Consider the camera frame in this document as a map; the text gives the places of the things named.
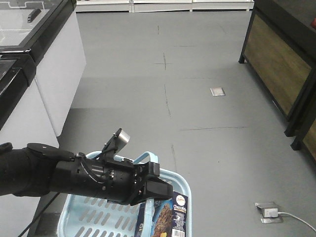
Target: cable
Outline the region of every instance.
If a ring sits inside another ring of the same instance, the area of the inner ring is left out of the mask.
[[[43,209],[33,218],[33,221],[19,234],[18,237],[22,237],[22,235],[25,234],[26,231],[37,221],[37,219],[45,212],[45,210],[51,205],[51,203],[58,197],[60,193],[56,193],[55,196],[52,197],[52,199],[43,207]]]
[[[293,215],[293,214],[291,214],[291,213],[279,211],[278,214],[279,214],[279,215],[289,215],[289,216],[291,216],[291,217],[293,217],[293,218],[295,218],[295,219],[297,219],[297,220],[303,222],[304,224],[308,225],[313,231],[316,232],[316,229],[315,229],[313,226],[311,226],[311,225],[308,224],[306,221],[302,220],[301,218],[299,218],[299,217],[297,217],[297,216],[295,216],[295,215]]]
[[[80,164],[87,173],[87,175],[94,181],[97,182],[98,184],[104,184],[105,181],[100,179],[98,176],[96,176],[91,169],[89,168],[88,164],[86,163],[85,157],[81,157]]]
[[[98,154],[97,156],[95,156],[92,159],[98,159],[101,155],[106,154],[106,153],[111,152],[111,151],[116,151],[117,149],[118,149],[117,147],[114,147],[114,148],[102,151],[100,154]]]

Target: brand logo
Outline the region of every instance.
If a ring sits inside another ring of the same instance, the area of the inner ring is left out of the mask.
[[[184,204],[186,204],[186,200],[182,195],[178,195],[176,201],[180,206],[184,206]]]

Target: black cable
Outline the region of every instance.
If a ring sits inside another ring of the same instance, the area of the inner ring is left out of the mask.
[[[118,149],[117,147],[114,147],[114,148],[111,148],[111,149],[102,151],[100,154],[98,154],[97,156],[95,156],[95,157],[92,158],[92,159],[98,159],[101,155],[103,155],[103,154],[105,154],[105,153],[108,153],[108,152],[111,152],[111,151],[116,151],[117,149]]]
[[[80,160],[80,163],[81,163],[83,169],[85,170],[85,172],[86,172],[86,173],[89,175],[89,177],[90,177],[91,179],[93,179],[95,182],[97,182],[97,183],[99,183],[99,184],[104,184],[105,181],[102,180],[102,179],[100,179],[98,176],[96,176],[96,175],[91,171],[91,169],[89,168],[89,166],[88,166],[88,164],[87,164],[87,162],[86,162],[85,159],[86,159],[85,157],[81,157],[81,160]]]
[[[117,150],[118,150],[118,148],[117,148],[117,147],[114,147],[114,148],[111,148],[111,149],[102,151],[100,154],[98,154],[97,156],[95,156],[95,157],[92,158],[92,159],[98,160],[98,158],[99,158],[101,155],[106,154],[106,153],[111,152],[111,151],[117,151]],[[85,172],[89,175],[89,177],[90,177],[92,180],[94,180],[95,182],[97,182],[97,183],[99,183],[99,184],[105,184],[105,183],[106,183],[106,181],[100,179],[97,175],[95,175],[95,174],[91,171],[91,169],[89,168],[89,166],[88,166],[88,164],[87,164],[87,162],[86,162],[86,157],[85,157],[85,156],[84,156],[84,157],[81,157],[80,163],[81,163],[83,169],[85,170]]]
[[[56,193],[55,196],[52,197],[52,199],[45,205],[45,207],[37,214],[34,218],[33,221],[19,234],[18,237],[22,237],[22,235],[25,234],[26,231],[37,221],[37,219],[45,212],[45,210],[51,205],[51,203],[58,197],[60,193]]]

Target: cabinet leg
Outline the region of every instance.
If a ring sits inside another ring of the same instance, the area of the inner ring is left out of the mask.
[[[241,54],[239,58],[239,63],[245,63],[245,57]]]
[[[295,139],[294,142],[291,144],[291,148],[295,151],[300,150],[302,148],[301,142]]]
[[[284,134],[287,136],[287,137],[293,137],[295,136],[295,130],[291,127],[288,127],[285,131],[284,131]]]

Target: glass freezer lid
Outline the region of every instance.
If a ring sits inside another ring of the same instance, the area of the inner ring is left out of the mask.
[[[63,0],[0,0],[0,49],[23,47]]]

